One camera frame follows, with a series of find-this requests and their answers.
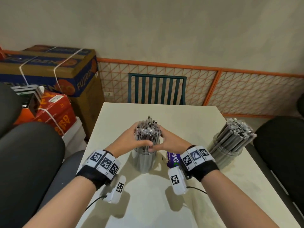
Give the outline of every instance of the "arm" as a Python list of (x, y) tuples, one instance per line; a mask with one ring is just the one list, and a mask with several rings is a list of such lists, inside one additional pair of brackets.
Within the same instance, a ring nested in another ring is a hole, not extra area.
[[(136, 141), (134, 132), (138, 123), (127, 129), (105, 150), (116, 158), (139, 146), (150, 146), (148, 140)], [(75, 177), (53, 197), (24, 228), (74, 228), (85, 212), (96, 191), (92, 181), (83, 176)]]
[[(154, 145), (149, 151), (166, 150), (182, 154), (191, 146), (191, 143), (163, 127), (160, 126), (160, 129), (164, 142)], [(201, 183), (227, 227), (278, 228), (264, 211), (219, 170), (207, 173)]]
[(257, 204), (220, 171), (211, 171), (201, 182), (227, 227), (279, 228)]

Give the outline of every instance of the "tabletop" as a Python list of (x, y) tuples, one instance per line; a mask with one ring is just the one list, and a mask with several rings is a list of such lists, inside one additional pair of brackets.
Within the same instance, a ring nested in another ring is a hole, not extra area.
[[(134, 122), (149, 115), (167, 130), (204, 147), (226, 122), (213, 106), (104, 103), (81, 163), (94, 150), (104, 149)], [(168, 168), (162, 160), (165, 151), (158, 153), (156, 165), (148, 174), (140, 174), (133, 168), (130, 155), (119, 157), (118, 174), (127, 179), (120, 202), (109, 204), (98, 200), (83, 214), (77, 228), (225, 227), (207, 195), (195, 189), (189, 189), (183, 196), (173, 193)], [(222, 172), (279, 227), (300, 227), (245, 148)], [(188, 180), (187, 185), (203, 189), (196, 179)]]

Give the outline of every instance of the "wristband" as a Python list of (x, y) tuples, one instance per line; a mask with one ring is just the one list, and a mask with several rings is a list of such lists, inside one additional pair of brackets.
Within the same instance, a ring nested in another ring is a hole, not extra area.
[(200, 182), (208, 173), (219, 169), (214, 158), (203, 146), (190, 146), (180, 157), (185, 171)]
[(76, 176), (91, 180), (98, 190), (110, 184), (120, 167), (120, 162), (107, 150), (95, 150), (83, 163)]

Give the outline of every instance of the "person's right hand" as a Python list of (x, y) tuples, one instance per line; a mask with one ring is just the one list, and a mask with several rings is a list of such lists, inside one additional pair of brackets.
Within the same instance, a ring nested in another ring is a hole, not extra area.
[(191, 146), (190, 142), (180, 138), (179, 136), (171, 133), (169, 130), (166, 130), (164, 127), (158, 125), (162, 132), (162, 137), (164, 138), (164, 142), (162, 144), (154, 145), (149, 148), (150, 152), (165, 150), (170, 153), (184, 153), (189, 146)]

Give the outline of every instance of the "hand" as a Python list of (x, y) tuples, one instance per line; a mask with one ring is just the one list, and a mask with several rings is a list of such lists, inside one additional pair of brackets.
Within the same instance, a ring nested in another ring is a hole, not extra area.
[(164, 142), (162, 144), (154, 145), (149, 148), (150, 152), (158, 151), (158, 150), (166, 150), (170, 153), (184, 153), (189, 146), (191, 146), (190, 142), (180, 138), (179, 136), (171, 133), (169, 130), (166, 130), (162, 126), (158, 126), (162, 132), (162, 137), (164, 138)]
[(137, 141), (135, 139), (135, 130), (138, 122), (134, 123), (130, 128), (122, 133), (112, 144), (105, 148), (105, 150), (112, 153), (116, 158), (128, 153), (129, 151), (140, 146), (152, 146), (153, 142), (149, 140)]

